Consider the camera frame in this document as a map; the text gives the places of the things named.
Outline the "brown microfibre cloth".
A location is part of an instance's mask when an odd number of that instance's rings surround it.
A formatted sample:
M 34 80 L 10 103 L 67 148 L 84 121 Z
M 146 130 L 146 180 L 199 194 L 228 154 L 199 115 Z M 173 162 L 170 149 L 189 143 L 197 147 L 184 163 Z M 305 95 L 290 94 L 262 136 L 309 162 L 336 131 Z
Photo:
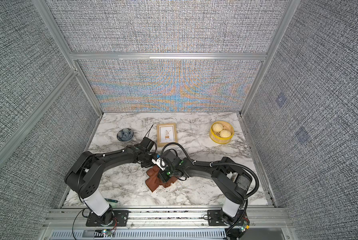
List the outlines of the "brown microfibre cloth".
M 178 178 L 172 177 L 164 183 L 158 176 L 160 170 L 161 169 L 158 166 L 154 166 L 147 171 L 149 178 L 145 181 L 145 183 L 151 192 L 154 192 L 159 186 L 168 188 L 178 180 Z

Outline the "light wood picture frame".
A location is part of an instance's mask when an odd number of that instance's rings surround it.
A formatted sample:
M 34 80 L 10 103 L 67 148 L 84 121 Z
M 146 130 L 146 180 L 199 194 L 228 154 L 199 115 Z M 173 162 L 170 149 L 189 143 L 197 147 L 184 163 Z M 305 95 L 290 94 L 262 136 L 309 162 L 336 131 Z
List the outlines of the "light wood picture frame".
M 169 143 L 178 142 L 178 133 L 176 123 L 157 125 L 158 147 L 164 147 Z

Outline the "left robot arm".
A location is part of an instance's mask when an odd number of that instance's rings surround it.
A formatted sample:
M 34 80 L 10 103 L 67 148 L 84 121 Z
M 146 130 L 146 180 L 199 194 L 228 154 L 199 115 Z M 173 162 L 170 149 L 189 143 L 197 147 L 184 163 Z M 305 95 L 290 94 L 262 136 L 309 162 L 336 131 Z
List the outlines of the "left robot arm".
M 159 154 L 144 147 L 128 146 L 104 154 L 82 153 L 65 175 L 65 183 L 76 192 L 89 209 L 98 217 L 106 215 L 110 204 L 99 191 L 104 172 L 126 164 L 140 164 L 143 168 L 154 165 Z

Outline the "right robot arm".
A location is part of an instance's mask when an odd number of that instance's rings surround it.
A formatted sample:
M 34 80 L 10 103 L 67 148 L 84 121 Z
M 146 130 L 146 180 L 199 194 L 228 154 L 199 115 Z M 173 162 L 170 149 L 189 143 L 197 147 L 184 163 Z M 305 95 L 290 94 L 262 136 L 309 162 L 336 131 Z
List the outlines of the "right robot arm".
M 254 195 L 259 186 L 259 178 L 256 173 L 234 162 L 228 157 L 216 162 L 203 162 L 179 157 L 161 157 L 158 163 L 160 170 L 159 179 L 167 183 L 173 178 L 205 178 L 215 182 L 225 196 L 225 202 L 220 213 L 215 217 L 216 221 L 224 222 L 228 226 L 238 223 L 244 218 L 245 211 L 239 213 L 242 205 L 248 205 L 248 198 Z

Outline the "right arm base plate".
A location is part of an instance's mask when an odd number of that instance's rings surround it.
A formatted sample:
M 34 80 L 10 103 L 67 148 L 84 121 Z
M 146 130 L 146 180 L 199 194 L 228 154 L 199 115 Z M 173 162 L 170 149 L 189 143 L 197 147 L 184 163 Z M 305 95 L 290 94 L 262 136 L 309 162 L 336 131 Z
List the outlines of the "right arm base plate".
M 224 212 L 222 210 L 208 210 L 207 211 L 207 220 L 208 225 L 215 226 L 227 226 L 227 223 L 223 220 Z

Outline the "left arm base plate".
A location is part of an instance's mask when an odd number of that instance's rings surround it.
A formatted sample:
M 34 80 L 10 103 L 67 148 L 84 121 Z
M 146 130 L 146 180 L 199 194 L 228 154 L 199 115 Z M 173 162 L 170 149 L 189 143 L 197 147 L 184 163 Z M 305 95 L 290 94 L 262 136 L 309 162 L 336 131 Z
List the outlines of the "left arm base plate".
M 108 210 L 102 216 L 90 212 L 86 227 L 125 227 L 129 218 L 127 210 Z

